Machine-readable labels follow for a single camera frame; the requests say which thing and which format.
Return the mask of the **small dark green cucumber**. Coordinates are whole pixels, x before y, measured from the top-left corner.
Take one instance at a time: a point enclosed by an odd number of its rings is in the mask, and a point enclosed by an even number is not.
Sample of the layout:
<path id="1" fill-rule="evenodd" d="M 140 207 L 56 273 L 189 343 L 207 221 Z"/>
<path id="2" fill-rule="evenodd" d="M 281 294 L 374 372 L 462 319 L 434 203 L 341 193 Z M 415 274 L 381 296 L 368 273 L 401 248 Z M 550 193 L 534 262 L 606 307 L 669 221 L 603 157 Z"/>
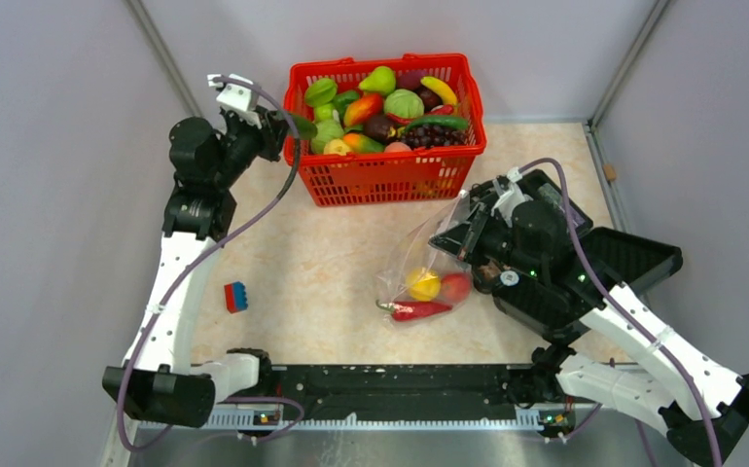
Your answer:
<path id="1" fill-rule="evenodd" d="M 318 129 L 315 123 L 295 113 L 290 113 L 290 117 L 295 124 L 300 140 L 310 140 L 317 135 Z"/>

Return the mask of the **red apple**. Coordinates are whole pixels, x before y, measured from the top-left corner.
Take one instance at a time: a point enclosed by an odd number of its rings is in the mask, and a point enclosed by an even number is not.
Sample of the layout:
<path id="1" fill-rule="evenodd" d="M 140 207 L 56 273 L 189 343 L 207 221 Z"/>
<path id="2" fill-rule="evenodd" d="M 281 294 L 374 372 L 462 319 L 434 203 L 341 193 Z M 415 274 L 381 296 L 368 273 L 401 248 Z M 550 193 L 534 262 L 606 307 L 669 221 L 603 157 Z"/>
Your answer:
<path id="1" fill-rule="evenodd" d="M 447 274 L 441 279 L 438 299 L 450 305 L 460 304 L 469 297 L 472 286 L 472 275 L 468 272 Z"/>

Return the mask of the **yellow apple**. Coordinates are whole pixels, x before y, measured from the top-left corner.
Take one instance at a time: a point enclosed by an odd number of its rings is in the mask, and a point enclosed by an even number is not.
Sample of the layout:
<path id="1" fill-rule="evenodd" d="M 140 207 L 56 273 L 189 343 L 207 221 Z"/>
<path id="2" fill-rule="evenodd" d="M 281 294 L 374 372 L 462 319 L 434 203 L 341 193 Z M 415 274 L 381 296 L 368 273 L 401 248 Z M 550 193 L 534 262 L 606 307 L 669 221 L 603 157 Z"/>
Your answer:
<path id="1" fill-rule="evenodd" d="M 428 268 L 417 268 L 409 272 L 405 284 L 410 297 L 420 302 L 431 302 L 439 296 L 440 275 Z"/>

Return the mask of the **clear zip top bag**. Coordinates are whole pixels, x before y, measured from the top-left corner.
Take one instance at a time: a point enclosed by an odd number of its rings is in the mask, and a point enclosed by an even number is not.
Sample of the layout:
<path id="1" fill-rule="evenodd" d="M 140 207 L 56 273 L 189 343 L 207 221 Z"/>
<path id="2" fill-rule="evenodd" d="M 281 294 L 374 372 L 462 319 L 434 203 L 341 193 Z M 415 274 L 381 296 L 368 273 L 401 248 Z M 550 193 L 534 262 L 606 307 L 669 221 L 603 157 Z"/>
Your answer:
<path id="1" fill-rule="evenodd" d="M 472 268 L 431 245 L 434 236 L 457 226 L 469 214 L 462 191 L 409 232 L 374 276 L 375 305 L 398 325 L 454 311 L 472 295 Z"/>

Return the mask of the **red chili pepper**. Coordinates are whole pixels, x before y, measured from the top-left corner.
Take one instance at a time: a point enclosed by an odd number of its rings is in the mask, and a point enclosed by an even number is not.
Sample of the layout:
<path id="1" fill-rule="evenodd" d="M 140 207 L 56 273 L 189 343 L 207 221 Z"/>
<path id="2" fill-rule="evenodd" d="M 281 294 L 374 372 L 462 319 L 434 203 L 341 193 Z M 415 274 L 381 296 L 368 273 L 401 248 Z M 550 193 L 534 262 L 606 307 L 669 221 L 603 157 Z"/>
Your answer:
<path id="1" fill-rule="evenodd" d="M 376 302 L 376 306 L 387 311 L 395 322 L 410 322 L 425 319 L 452 310 L 452 306 L 438 302 L 396 301 Z"/>

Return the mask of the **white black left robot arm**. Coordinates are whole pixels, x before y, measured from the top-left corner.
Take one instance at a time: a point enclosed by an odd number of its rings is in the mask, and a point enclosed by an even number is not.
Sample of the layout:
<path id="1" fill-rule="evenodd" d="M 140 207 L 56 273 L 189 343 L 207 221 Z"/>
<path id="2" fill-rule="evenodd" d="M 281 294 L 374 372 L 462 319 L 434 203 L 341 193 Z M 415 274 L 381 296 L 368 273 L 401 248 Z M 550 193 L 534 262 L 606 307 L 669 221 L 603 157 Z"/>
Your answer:
<path id="1" fill-rule="evenodd" d="M 158 272 L 135 341 L 102 378 L 121 417 L 198 428 L 233 394 L 257 403 L 274 387 L 261 350 L 229 350 L 202 364 L 191 356 L 204 290 L 236 209 L 231 187 L 255 160 L 279 161 L 289 131 L 279 112 L 265 108 L 255 122 L 234 110 L 220 114 L 223 131 L 189 117 L 169 132 L 174 186 L 163 211 Z"/>

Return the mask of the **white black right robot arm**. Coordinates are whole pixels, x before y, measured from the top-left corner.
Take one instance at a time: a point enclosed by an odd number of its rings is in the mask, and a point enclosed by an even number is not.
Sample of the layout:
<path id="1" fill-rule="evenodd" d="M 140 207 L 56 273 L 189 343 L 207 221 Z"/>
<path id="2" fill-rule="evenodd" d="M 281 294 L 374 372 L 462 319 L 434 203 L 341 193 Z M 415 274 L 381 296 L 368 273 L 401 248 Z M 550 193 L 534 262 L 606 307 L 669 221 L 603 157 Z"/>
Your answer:
<path id="1" fill-rule="evenodd" d="M 701 466 L 724 464 L 749 427 L 749 374 L 711 359 L 641 300 L 678 271 L 677 247 L 593 228 L 569 201 L 475 200 L 430 243 L 478 269 L 504 313 L 540 335 L 546 401 L 592 400 L 659 431 Z"/>

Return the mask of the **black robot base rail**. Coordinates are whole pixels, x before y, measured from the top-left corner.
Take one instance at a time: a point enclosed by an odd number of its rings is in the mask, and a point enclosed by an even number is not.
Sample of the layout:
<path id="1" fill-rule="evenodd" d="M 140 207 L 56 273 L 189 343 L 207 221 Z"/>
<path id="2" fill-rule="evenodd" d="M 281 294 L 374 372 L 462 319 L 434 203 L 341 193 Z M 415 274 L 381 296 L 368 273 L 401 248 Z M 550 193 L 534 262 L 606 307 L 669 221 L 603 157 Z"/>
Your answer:
<path id="1" fill-rule="evenodd" d="M 526 364 L 272 366 L 229 401 L 251 412 L 246 427 L 266 431 L 499 429 L 560 438 L 589 421 L 551 374 Z"/>

